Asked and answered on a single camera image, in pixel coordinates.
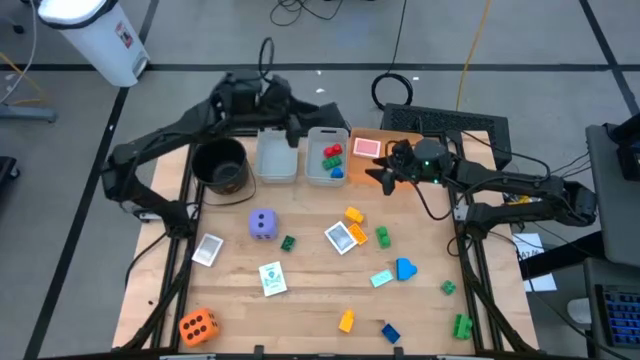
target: orange die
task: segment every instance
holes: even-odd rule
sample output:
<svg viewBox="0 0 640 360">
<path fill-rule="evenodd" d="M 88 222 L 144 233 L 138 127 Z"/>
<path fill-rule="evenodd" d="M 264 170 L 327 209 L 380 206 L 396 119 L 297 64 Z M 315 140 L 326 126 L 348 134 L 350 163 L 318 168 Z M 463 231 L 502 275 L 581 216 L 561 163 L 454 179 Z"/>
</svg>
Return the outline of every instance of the orange die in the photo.
<svg viewBox="0 0 640 360">
<path fill-rule="evenodd" d="M 198 346 L 219 333 L 220 328 L 211 309 L 198 309 L 180 320 L 180 335 L 188 347 Z"/>
</svg>

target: yellow block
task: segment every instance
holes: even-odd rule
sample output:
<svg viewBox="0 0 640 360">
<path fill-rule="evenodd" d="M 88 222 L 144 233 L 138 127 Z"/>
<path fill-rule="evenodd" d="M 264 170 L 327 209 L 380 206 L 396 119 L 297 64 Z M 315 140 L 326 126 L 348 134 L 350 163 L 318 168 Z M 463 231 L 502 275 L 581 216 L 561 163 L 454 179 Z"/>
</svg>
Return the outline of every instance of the yellow block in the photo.
<svg viewBox="0 0 640 360">
<path fill-rule="evenodd" d="M 340 326 L 338 326 L 338 329 L 348 334 L 349 332 L 351 332 L 354 319 L 355 319 L 355 314 L 353 313 L 353 310 L 349 309 L 345 311 L 344 314 L 342 315 L 342 320 L 340 320 Z"/>
<path fill-rule="evenodd" d="M 364 215 L 362 215 L 358 209 L 352 208 L 351 206 L 349 206 L 347 211 L 344 212 L 344 216 L 358 224 L 362 223 L 362 220 L 364 220 Z"/>
</svg>

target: paper card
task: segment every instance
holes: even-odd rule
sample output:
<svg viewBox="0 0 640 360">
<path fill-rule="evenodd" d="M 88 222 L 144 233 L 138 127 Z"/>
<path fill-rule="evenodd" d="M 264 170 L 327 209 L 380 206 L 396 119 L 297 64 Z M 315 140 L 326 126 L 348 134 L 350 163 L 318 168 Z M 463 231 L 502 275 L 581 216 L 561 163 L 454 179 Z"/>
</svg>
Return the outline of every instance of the paper card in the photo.
<svg viewBox="0 0 640 360">
<path fill-rule="evenodd" d="M 540 241 L 540 236 L 538 234 L 513 234 L 513 241 L 516 243 L 518 247 L 518 251 L 520 252 L 520 256 L 522 259 L 526 259 L 530 256 L 534 256 L 537 254 L 541 254 L 544 252 L 544 249 L 533 247 L 524 241 L 531 243 L 531 245 L 542 246 L 542 241 Z M 531 279 L 531 283 L 533 283 L 533 288 L 536 291 L 556 291 L 556 282 L 553 279 L 552 274 L 547 274 L 543 276 L 539 276 L 537 278 Z M 524 282 L 524 288 L 527 292 L 531 292 L 531 284 L 529 281 Z"/>
</svg>

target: desk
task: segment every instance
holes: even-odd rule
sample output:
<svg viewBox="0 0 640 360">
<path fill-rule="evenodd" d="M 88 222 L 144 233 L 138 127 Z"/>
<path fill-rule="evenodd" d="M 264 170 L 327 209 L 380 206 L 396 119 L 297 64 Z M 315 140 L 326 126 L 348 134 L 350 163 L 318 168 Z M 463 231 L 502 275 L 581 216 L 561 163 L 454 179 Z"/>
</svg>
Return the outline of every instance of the desk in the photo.
<svg viewBox="0 0 640 360">
<path fill-rule="evenodd" d="M 353 136 L 373 132 L 381 131 L 354 129 Z M 477 136 L 487 141 L 486 133 Z M 241 141 L 253 163 L 256 139 Z M 467 138 L 464 141 L 467 158 L 493 167 L 489 148 Z M 471 341 L 452 336 L 455 315 L 466 313 L 466 299 L 459 259 L 448 256 L 445 250 L 453 237 L 451 219 L 431 220 L 412 189 L 398 188 L 392 196 L 385 197 L 380 186 L 360 184 L 351 178 L 342 188 L 311 186 L 304 178 L 305 149 L 306 140 L 302 139 L 295 183 L 258 183 L 255 197 L 246 203 L 222 208 L 204 206 L 198 241 L 208 232 L 225 243 L 212 268 L 194 264 L 186 312 L 203 306 L 212 308 L 219 319 L 221 335 L 202 347 L 181 347 L 181 351 L 251 353 L 254 345 L 262 344 L 272 354 L 390 354 L 393 346 L 380 333 L 386 321 L 401 334 L 396 346 L 402 346 L 406 354 L 473 354 Z M 167 198 L 178 197 L 186 154 L 186 148 L 182 148 L 158 159 L 151 185 L 155 191 Z M 448 210 L 446 190 L 433 184 L 420 184 L 420 188 L 434 213 Z M 250 191 L 251 184 L 244 190 Z M 226 202 L 210 192 L 205 200 Z M 476 200 L 498 204 L 501 194 L 483 192 L 476 195 Z M 325 238 L 324 230 L 343 220 L 347 206 L 364 213 L 362 228 L 369 241 L 340 256 Z M 272 207 L 278 213 L 278 240 L 257 242 L 249 237 L 248 215 L 258 207 Z M 380 249 L 374 234 L 380 225 L 388 228 L 392 239 L 391 248 L 386 250 Z M 160 223 L 142 225 L 137 252 L 163 231 Z M 506 226 L 496 231 L 510 236 Z M 280 250 L 284 235 L 296 238 L 291 253 Z M 144 322 L 153 308 L 149 301 L 157 303 L 167 249 L 168 242 L 162 243 L 132 271 L 114 346 L 129 340 Z M 485 251 L 498 307 L 524 340 L 536 347 L 513 245 L 499 237 L 489 237 Z M 372 288 L 369 277 L 384 269 L 395 272 L 395 259 L 401 256 L 418 267 L 418 274 L 406 282 Z M 273 261 L 282 263 L 289 290 L 265 298 L 258 267 Z M 445 280 L 458 285 L 454 295 L 445 296 L 440 290 Z M 350 334 L 342 334 L 338 323 L 347 308 L 355 312 L 355 325 Z M 168 343 L 173 311 L 171 307 L 166 314 L 163 344 Z M 490 347 L 488 330 L 483 330 L 483 338 L 485 348 Z"/>
</svg>

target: gray floor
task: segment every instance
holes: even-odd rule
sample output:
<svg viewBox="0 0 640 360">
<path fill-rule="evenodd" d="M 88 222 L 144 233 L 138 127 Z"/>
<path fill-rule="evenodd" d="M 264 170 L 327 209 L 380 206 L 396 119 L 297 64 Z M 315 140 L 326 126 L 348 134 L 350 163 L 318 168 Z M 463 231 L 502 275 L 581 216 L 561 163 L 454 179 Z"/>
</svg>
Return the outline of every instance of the gray floor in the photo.
<svg viewBox="0 0 640 360">
<path fill-rule="evenodd" d="M 150 0 L 122 0 L 140 29 Z M 161 0 L 146 47 L 154 64 L 253 64 L 262 38 L 272 36 L 277 63 L 386 63 L 392 56 L 399 1 L 345 0 L 334 20 L 303 14 L 288 28 L 269 22 L 276 0 Z M 640 32 L 634 0 L 590 0 L 596 17 L 621 64 L 640 63 L 640 48 L 630 46 Z M 329 13 L 335 3 L 311 0 Z M 480 21 L 477 0 L 409 0 L 399 63 L 463 63 Z M 0 51 L 17 63 L 28 59 L 30 10 L 18 0 L 0 4 L 27 29 L 19 36 L 0 24 Z M 278 19 L 288 14 L 278 13 Z M 37 64 L 84 64 L 86 61 L 57 32 L 38 24 Z M 495 0 L 474 63 L 606 64 L 578 1 Z M 381 112 L 369 86 L 380 71 L 282 71 L 298 98 L 314 103 L 336 101 L 354 126 L 378 127 Z M 413 80 L 414 104 L 453 109 L 460 73 L 405 71 Z M 0 72 L 0 88 L 10 83 Z M 112 145 L 175 121 L 204 98 L 221 73 L 147 72 L 131 88 Z M 22 177 L 0 202 L 0 349 L 3 358 L 22 357 L 67 239 L 100 139 L 118 89 L 95 72 L 33 71 L 30 76 L 51 97 L 60 114 L 54 125 L 0 123 L 0 154 L 18 158 Z M 625 73 L 640 93 L 640 73 Z M 385 101 L 402 102 L 404 89 L 383 81 Z M 33 97 L 24 83 L 13 100 Z M 586 151 L 584 128 L 621 122 L 630 116 L 611 71 L 471 72 L 461 110 L 509 118 L 514 151 L 539 157 L 557 167 Z M 522 172 L 540 171 L 516 159 Z M 153 164 L 140 170 L 149 180 Z M 585 172 L 576 179 L 592 187 Z M 53 314 L 41 356 L 106 351 L 123 296 L 123 277 L 132 258 L 139 223 L 104 199 L 100 184 L 93 196 L 69 275 Z M 546 224 L 568 239 L 593 231 Z M 539 231 L 529 227 L 527 231 Z M 560 241 L 541 234 L 543 241 Z M 559 291 L 543 296 L 558 308 L 584 295 L 578 268 L 556 274 Z M 585 342 L 535 299 L 530 298 L 543 349 L 585 355 Z"/>
</svg>

